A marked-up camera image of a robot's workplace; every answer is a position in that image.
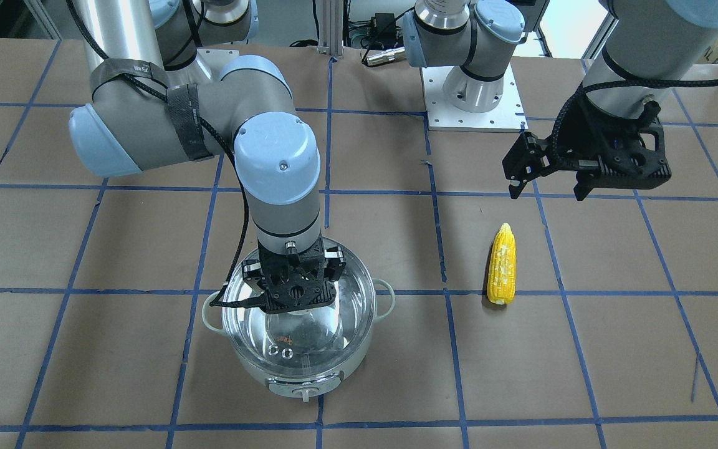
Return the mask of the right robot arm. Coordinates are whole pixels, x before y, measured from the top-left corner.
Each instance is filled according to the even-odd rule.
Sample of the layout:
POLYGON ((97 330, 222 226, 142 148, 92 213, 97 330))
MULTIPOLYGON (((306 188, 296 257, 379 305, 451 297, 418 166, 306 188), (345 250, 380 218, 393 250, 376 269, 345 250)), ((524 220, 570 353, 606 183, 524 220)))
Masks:
POLYGON ((241 55, 212 80, 173 79, 156 36, 159 17, 148 1, 68 1, 92 51, 89 104, 69 116, 80 161, 100 177, 142 173, 225 155, 236 171, 243 224, 253 222, 257 261, 233 261, 227 283, 247 281, 254 295, 212 306, 257 307, 268 314, 333 304, 345 269, 339 247, 321 234, 317 193, 321 157, 316 136, 299 119, 279 68, 241 55))

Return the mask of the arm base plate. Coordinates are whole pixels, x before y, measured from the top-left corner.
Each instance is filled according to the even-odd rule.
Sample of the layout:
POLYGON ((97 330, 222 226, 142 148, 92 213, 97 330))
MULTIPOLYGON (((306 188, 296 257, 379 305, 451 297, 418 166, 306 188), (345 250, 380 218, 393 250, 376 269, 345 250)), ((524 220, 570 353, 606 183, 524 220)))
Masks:
POLYGON ((196 59, 188 66, 191 82, 219 82, 225 66, 240 55, 236 49, 197 49, 196 59))
POLYGON ((515 74, 481 82, 460 67, 421 69, 428 128, 435 131, 504 132, 527 130, 515 74))

